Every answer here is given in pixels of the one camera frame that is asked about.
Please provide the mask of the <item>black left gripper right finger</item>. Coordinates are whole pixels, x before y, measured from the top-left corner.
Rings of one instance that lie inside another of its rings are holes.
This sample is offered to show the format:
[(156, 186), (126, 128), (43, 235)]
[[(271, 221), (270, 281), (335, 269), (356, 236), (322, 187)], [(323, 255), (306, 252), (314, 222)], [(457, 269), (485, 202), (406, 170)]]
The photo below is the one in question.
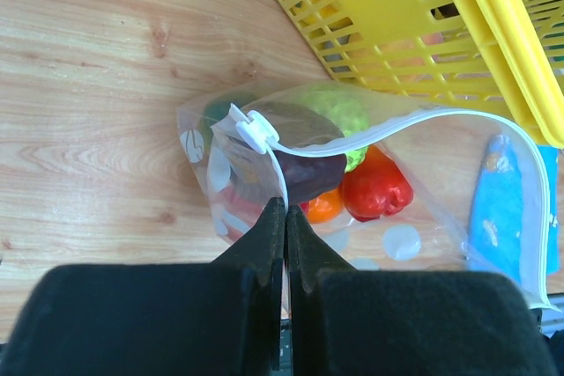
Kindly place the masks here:
[(297, 375), (552, 375), (550, 351), (506, 277), (358, 270), (286, 217)]

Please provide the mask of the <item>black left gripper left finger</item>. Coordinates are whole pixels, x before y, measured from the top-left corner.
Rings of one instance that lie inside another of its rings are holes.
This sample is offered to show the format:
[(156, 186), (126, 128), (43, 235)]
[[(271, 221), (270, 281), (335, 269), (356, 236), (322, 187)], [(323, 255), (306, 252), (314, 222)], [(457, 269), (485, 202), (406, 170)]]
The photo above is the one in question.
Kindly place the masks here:
[(4, 375), (268, 375), (278, 369), (286, 208), (208, 263), (72, 264), (33, 289)]

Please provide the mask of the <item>orange persimmon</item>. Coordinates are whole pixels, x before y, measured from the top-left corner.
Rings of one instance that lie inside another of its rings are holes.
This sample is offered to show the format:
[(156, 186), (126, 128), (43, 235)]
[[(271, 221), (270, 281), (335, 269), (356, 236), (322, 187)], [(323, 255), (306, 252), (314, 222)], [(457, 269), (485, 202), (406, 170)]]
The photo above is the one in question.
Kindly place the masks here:
[(335, 188), (309, 201), (306, 216), (310, 224), (323, 224), (337, 217), (343, 208), (339, 188)]

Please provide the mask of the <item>red bell pepper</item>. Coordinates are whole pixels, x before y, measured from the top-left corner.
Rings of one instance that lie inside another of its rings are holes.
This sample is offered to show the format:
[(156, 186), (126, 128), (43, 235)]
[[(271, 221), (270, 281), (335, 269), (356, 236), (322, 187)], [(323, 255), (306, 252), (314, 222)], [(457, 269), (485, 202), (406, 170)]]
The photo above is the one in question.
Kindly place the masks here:
[(396, 215), (414, 198), (396, 163), (375, 145), (368, 148), (362, 163), (345, 175), (340, 194), (349, 214), (360, 222)]

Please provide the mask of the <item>clear polka dot zip bag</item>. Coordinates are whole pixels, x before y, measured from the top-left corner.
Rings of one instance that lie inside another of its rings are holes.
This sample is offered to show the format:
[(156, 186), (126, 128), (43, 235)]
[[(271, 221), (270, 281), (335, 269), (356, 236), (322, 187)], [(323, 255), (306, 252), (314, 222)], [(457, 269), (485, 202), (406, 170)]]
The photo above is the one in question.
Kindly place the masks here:
[[(289, 149), (278, 142), (279, 135), (259, 113), (249, 111), (268, 101), (298, 105), (296, 95), (317, 84), (342, 85), (360, 93), (371, 127), (358, 141), (368, 148), (375, 145), (392, 159), (414, 193), (412, 202), (393, 216), (360, 222), (344, 206), (329, 222), (308, 222), (326, 244), (357, 269), (496, 272), (518, 287), (530, 307), (551, 307), (546, 289), (550, 187), (538, 146), (523, 129), (505, 118), (419, 98), (335, 82), (297, 86), (254, 83), (207, 94), (180, 106), (180, 142), (209, 203), (220, 238), (229, 243), (241, 238), (256, 223), (266, 204), (248, 203), (235, 195), (230, 182), (231, 166), (213, 133), (217, 123), (208, 127), (202, 122), (206, 105), (224, 94), (255, 94), (257, 100), (241, 107), (242, 119), (252, 118), (249, 126), (254, 135), (271, 133), (266, 139), (269, 146), (303, 157), (338, 155), (339, 148), (331, 151), (323, 145)], [(522, 172), (521, 282), (487, 262), (469, 241), (479, 171), (490, 138), (498, 135), (511, 142)], [(306, 216), (308, 202), (294, 205)]]

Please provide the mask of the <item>dark purple mangosteen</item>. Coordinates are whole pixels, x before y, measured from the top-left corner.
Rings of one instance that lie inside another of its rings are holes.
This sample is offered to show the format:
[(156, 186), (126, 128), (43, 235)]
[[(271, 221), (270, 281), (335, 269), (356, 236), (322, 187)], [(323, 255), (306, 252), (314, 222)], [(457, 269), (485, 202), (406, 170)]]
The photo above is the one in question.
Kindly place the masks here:
[[(344, 135), (329, 118), (292, 103), (260, 102), (250, 108), (259, 113), (279, 135), (278, 142), (289, 149), (308, 144), (326, 144)], [(306, 203), (337, 188), (345, 175), (344, 153), (303, 157), (267, 144), (271, 137), (254, 135), (252, 118), (242, 119), (236, 107), (214, 126), (217, 143), (231, 166), (230, 182), (235, 195), (264, 205), (272, 197), (285, 197), (290, 205)]]

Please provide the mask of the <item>green mango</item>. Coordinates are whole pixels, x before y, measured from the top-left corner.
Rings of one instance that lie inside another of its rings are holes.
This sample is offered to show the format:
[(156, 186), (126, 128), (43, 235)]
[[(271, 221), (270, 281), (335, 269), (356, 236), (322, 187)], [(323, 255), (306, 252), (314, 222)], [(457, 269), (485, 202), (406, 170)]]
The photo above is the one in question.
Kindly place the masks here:
[(224, 94), (217, 97), (206, 105), (202, 116), (203, 125), (210, 127), (224, 119), (232, 104), (241, 108), (257, 99), (258, 97), (255, 94), (249, 92), (236, 92), (235, 94)]

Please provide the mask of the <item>green custard apple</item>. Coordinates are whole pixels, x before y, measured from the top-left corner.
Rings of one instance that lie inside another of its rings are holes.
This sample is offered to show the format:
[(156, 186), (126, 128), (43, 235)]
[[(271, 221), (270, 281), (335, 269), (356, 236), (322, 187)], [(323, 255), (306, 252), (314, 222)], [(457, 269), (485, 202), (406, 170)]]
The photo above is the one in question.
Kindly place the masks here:
[(345, 174), (354, 171), (367, 156), (367, 144), (358, 141), (371, 127), (362, 96), (342, 85), (310, 85), (296, 95), (296, 103), (314, 113), (308, 140), (302, 146), (324, 146), (345, 155)]

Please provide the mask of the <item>yellow plastic basket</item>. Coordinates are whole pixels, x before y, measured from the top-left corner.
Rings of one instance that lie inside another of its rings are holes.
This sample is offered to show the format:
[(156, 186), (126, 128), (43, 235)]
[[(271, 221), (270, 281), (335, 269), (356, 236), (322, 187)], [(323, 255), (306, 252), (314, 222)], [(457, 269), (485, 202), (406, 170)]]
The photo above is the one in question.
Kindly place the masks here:
[[(563, 145), (563, 0), (277, 0), (327, 72), (378, 92), (512, 119)], [(346, 51), (414, 39), (432, 80), (367, 85)]]

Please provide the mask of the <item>peach fruit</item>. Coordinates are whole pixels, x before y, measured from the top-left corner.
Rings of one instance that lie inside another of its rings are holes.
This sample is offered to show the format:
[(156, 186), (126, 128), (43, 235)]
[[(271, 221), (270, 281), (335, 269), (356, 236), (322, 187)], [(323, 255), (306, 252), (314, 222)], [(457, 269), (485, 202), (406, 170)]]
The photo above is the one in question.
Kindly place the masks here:
[(419, 44), (414, 39), (371, 45), (359, 33), (354, 33), (347, 44), (354, 44), (346, 54), (367, 85), (407, 84), (433, 79), (423, 70), (426, 59), (416, 51)]

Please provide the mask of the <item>blue cartoon cloth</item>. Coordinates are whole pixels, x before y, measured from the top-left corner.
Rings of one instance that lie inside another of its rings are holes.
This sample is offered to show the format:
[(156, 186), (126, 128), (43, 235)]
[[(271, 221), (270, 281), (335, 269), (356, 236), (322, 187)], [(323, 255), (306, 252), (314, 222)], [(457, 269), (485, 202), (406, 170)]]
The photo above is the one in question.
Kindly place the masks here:
[[(546, 262), (546, 274), (550, 276), (560, 270), (560, 228), (555, 214), (559, 151), (542, 145), (538, 145), (538, 149), (550, 187)], [(521, 282), (519, 268), (523, 205), (522, 172), (513, 146), (506, 136), (493, 136), (486, 147), (474, 192), (469, 241), (487, 262), (516, 282)]]

